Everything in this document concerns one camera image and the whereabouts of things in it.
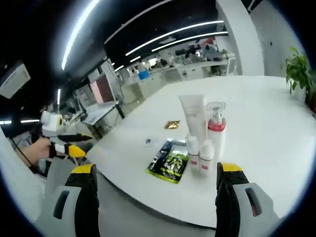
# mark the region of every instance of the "blue container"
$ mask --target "blue container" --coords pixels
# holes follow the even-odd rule
[[[149,77],[149,72],[148,72],[148,71],[140,72],[140,73],[138,74],[138,76],[139,76],[139,79],[140,79],[140,80],[144,80],[144,79],[146,79],[146,78]]]

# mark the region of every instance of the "gold wrapper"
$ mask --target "gold wrapper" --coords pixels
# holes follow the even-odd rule
[[[180,121],[168,121],[165,125],[165,129],[177,129],[180,125]]]

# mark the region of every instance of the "human hand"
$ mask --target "human hand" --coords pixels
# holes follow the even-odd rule
[[[23,154],[26,158],[32,163],[36,163],[40,159],[49,157],[49,146],[51,145],[50,140],[48,138],[39,138],[32,145],[24,148],[22,150]],[[23,160],[23,162],[30,166],[30,164],[26,161],[22,154],[18,153],[18,156]]]

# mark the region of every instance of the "gray floor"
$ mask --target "gray floor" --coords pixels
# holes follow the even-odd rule
[[[107,237],[213,237],[215,231],[162,215],[98,174],[99,230]]]

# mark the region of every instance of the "fluorescent light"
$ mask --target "fluorescent light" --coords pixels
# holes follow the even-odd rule
[[[140,59],[140,56],[133,58],[132,60],[130,60],[130,62],[132,63],[132,62],[136,61],[137,59]]]
[[[96,6],[96,4],[99,2],[100,0],[92,0],[91,3],[88,5],[88,7],[84,10],[83,14],[81,15],[81,17],[79,18],[78,22],[76,23],[76,26],[73,30],[73,32],[71,33],[70,39],[68,41],[67,47],[66,47],[66,51],[64,54],[64,58],[63,58],[63,62],[61,64],[61,68],[64,70],[66,63],[67,63],[67,58],[69,56],[69,53],[71,51],[71,48],[73,47],[73,44],[75,42],[75,39],[81,29],[81,27],[83,26],[84,22],[86,21],[87,17],[89,16],[89,14],[91,13],[91,11],[94,9],[94,7]]]
[[[140,46],[134,48],[133,50],[131,50],[131,51],[129,51],[128,53],[126,53],[125,56],[128,56],[129,54],[135,52],[136,50],[138,50],[138,49],[140,49],[140,48],[142,48],[142,47],[144,47],[144,46],[146,46],[146,45],[148,45],[148,44],[150,44],[150,43],[152,43],[152,42],[154,42],[154,41],[156,41],[156,40],[159,40],[159,39],[161,39],[161,38],[163,38],[163,37],[166,37],[166,36],[169,36],[169,35],[171,35],[171,34],[174,34],[174,33],[176,33],[176,32],[183,31],[183,30],[187,30],[187,29],[190,29],[190,28],[193,28],[193,27],[205,26],[205,25],[217,24],[217,23],[223,23],[223,22],[224,22],[224,21],[209,21],[209,22],[199,23],[199,24],[195,24],[195,25],[191,25],[191,26],[186,26],[186,27],[180,28],[180,29],[178,29],[178,30],[171,31],[171,32],[169,32],[169,33],[167,33],[167,34],[164,34],[164,35],[162,35],[162,36],[156,37],[156,38],[154,38],[154,39],[152,39],[152,40],[150,40],[150,41],[148,41],[148,42],[146,42],[146,43],[144,43],[144,44],[142,44],[142,45],[140,45]]]
[[[60,104],[60,89],[57,90],[57,105]]]
[[[162,48],[165,48],[165,47],[168,47],[168,46],[173,45],[175,43],[180,43],[180,42],[186,41],[186,40],[191,40],[191,39],[194,39],[194,38],[201,38],[201,37],[204,37],[204,36],[213,36],[213,35],[219,35],[219,34],[227,34],[227,33],[228,33],[228,31],[221,31],[221,32],[214,32],[214,33],[208,33],[208,34],[188,37],[188,38],[185,38],[185,39],[181,39],[181,40],[177,40],[177,41],[165,44],[165,45],[160,46],[158,48],[154,48],[152,50],[152,52],[157,51],[157,50],[162,49]]]
[[[30,119],[30,120],[22,120],[21,123],[27,123],[27,122],[39,122],[39,119]]]
[[[116,68],[116,69],[114,70],[114,72],[117,72],[119,69],[122,69],[123,67],[124,67],[124,65],[119,66],[118,68]]]
[[[4,125],[4,124],[11,124],[12,121],[7,120],[7,121],[0,121],[0,125]]]

